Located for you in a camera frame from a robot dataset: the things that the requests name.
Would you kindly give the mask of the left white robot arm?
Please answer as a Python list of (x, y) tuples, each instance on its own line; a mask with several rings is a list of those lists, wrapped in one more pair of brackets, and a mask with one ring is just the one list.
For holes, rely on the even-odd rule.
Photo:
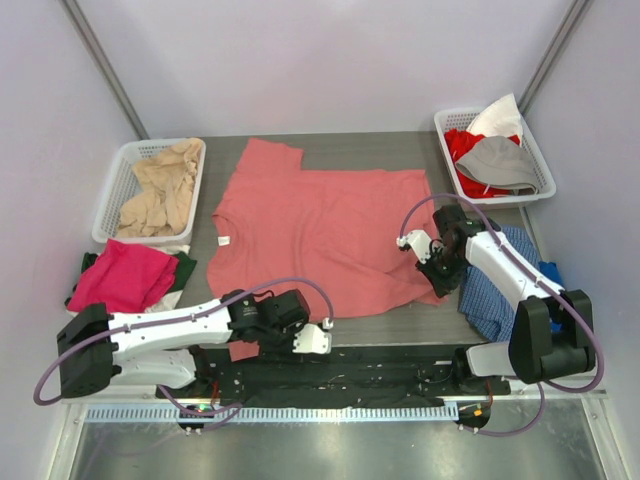
[(104, 303), (76, 314), (57, 335), (61, 395), (81, 398), (108, 387), (114, 378), (146, 374), (144, 357), (162, 351), (235, 341), (294, 346), (309, 323), (310, 308), (298, 289), (279, 295), (235, 290), (220, 299), (160, 313), (107, 312)]

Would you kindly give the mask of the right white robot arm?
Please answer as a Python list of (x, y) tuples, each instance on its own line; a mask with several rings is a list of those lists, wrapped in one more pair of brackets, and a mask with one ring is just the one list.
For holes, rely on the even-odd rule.
[(472, 395), (489, 376), (514, 377), (526, 384), (586, 372), (599, 374), (592, 305), (581, 290), (568, 291), (540, 273), (519, 254), (500, 227), (486, 216), (470, 219), (457, 205), (445, 205), (433, 219), (438, 235), (424, 230), (403, 233), (397, 245), (416, 256), (416, 268), (444, 297), (477, 268), (498, 289), (515, 313), (504, 341), (468, 348), (451, 371), (457, 391)]

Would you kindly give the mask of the salmon pink t shirt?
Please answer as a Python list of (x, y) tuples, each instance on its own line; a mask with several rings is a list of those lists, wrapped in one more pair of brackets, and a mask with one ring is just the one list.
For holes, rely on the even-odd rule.
[(280, 294), (297, 288), (313, 321), (328, 295), (337, 318), (366, 317), (418, 301), (438, 306), (416, 260), (398, 249), (399, 232), (437, 231), (424, 171), (305, 170), (303, 150), (252, 138), (212, 216), (218, 248), (207, 266), (221, 297), (273, 279)]

